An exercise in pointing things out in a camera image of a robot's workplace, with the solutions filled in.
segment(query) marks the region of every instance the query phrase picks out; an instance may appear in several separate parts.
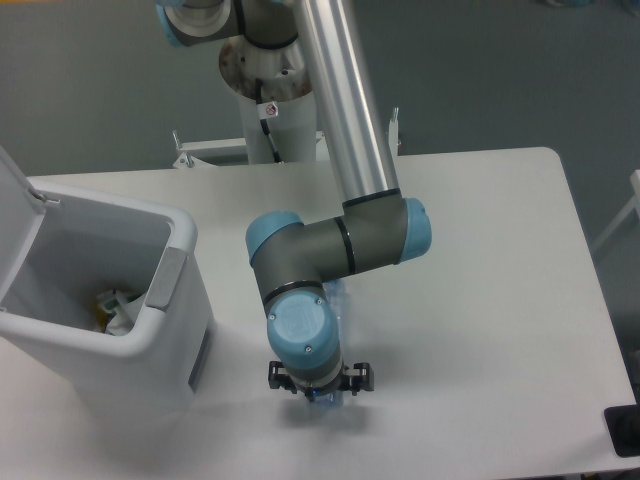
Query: trash bin lid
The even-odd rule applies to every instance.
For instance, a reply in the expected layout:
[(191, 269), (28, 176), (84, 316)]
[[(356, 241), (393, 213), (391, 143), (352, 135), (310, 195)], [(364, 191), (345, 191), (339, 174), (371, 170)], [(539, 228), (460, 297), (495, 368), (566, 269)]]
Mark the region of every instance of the trash bin lid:
[(38, 191), (0, 147), (0, 301), (18, 274), (44, 219), (45, 202), (36, 195)]

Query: white table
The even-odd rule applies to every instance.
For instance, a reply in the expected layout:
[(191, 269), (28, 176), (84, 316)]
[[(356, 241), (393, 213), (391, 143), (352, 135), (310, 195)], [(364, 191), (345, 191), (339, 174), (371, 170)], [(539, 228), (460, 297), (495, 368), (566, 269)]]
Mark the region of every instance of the white table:
[(426, 257), (346, 280), (346, 361), (376, 391), (337, 411), (267, 386), (274, 359), (244, 232), (256, 216), (341, 213), (326, 163), (53, 178), (185, 208), (218, 330), (189, 411), (79, 397), (0, 343), (3, 478), (488, 479), (640, 466), (604, 408), (633, 403), (557, 156), (402, 157)]

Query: black object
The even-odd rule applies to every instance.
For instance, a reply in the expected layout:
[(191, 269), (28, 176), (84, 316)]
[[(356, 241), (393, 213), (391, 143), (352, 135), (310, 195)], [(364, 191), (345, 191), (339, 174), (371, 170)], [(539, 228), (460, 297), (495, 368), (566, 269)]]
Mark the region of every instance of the black object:
[(335, 390), (341, 390), (343, 392), (349, 391), (354, 396), (361, 390), (373, 392), (373, 379), (374, 376), (371, 365), (363, 362), (354, 364), (353, 368), (343, 366), (342, 371), (336, 376), (335, 380), (322, 388), (305, 388), (293, 382), (291, 376), (286, 373), (282, 362), (276, 360), (269, 362), (268, 380), (271, 389), (277, 390), (284, 388), (291, 393), (298, 393), (298, 390), (300, 390), (310, 402), (314, 402), (317, 396), (326, 395)]
[(296, 288), (318, 288), (322, 290), (322, 283), (316, 282), (314, 280), (297, 280), (295, 282), (287, 283), (286, 285), (282, 285), (281, 287), (276, 288), (274, 291), (269, 292), (263, 299), (262, 304), (266, 305), (271, 300), (276, 298), (278, 295), (283, 294), (284, 292), (288, 292), (290, 290), (295, 290)]
[(349, 275), (355, 275), (356, 273), (356, 259), (353, 255), (353, 245), (351, 244), (351, 237), (349, 236), (349, 230), (344, 224), (342, 217), (335, 217), (334, 220), (338, 225), (340, 234), (342, 235), (342, 242), (344, 243), (345, 251), (347, 252), (347, 264), (349, 266)]
[(342, 202), (342, 208), (353, 207), (354, 205), (358, 205), (359, 203), (369, 202), (371, 200), (376, 200), (382, 197), (388, 197), (390, 195), (401, 195), (399, 188), (391, 188), (389, 190), (384, 190), (382, 192), (371, 193), (369, 195), (365, 195), (363, 197), (352, 198), (351, 200), (347, 200), (346, 202)]
[(609, 407), (604, 418), (618, 456), (640, 456), (640, 406)]
[(194, 362), (193, 368), (191, 369), (191, 374), (189, 375), (189, 386), (194, 392), (198, 388), (198, 383), (200, 383), (200, 377), (202, 376), (203, 370), (202, 367), (205, 364), (205, 360), (207, 358), (207, 355), (209, 354), (210, 347), (211, 332), (207, 328), (204, 331), (202, 342), (200, 343), (200, 350), (198, 350), (198, 356), (196, 357), (196, 361)]
[(282, 362), (276, 362), (275, 360), (269, 362), (269, 388), (277, 390), (280, 387), (285, 390), (291, 391), (291, 393), (298, 393), (296, 384), (293, 383), (288, 373), (280, 373), (280, 369), (284, 370)]

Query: aluminum arm tube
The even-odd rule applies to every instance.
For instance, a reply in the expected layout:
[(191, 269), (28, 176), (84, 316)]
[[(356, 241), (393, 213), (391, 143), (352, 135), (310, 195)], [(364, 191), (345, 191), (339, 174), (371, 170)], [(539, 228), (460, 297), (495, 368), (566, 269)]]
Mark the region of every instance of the aluminum arm tube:
[(293, 10), (343, 200), (398, 188), (349, 0), (294, 0)]

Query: blue joint cap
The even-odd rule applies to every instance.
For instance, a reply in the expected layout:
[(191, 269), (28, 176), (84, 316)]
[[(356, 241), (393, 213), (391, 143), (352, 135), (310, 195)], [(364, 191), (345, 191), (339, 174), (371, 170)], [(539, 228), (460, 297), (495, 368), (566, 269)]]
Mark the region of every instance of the blue joint cap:
[(256, 218), (245, 235), (247, 243), (247, 251), (249, 252), (249, 264), (253, 264), (253, 257), (267, 239), (289, 225), (304, 225), (302, 220), (295, 212), (278, 211), (267, 213)]
[[(179, 7), (184, 2), (180, 1), (180, 2), (165, 2), (165, 3), (168, 4), (167, 6)], [(176, 37), (173, 34), (173, 30), (171, 30), (171, 26), (169, 25), (169, 20), (167, 19), (167, 15), (164, 13), (164, 6), (156, 5), (156, 13), (158, 14), (158, 20), (160, 20), (160, 25), (162, 25), (162, 30), (164, 30), (164, 35), (167, 38), (168, 42), (171, 44), (171, 46), (184, 47), (184, 45), (180, 42), (180, 40), (178, 40), (178, 37)]]
[(407, 236), (398, 263), (417, 258), (431, 246), (431, 222), (424, 205), (417, 198), (405, 198), (407, 206)]
[(308, 370), (328, 362), (339, 347), (338, 321), (324, 298), (296, 290), (269, 311), (267, 337), (285, 367)]

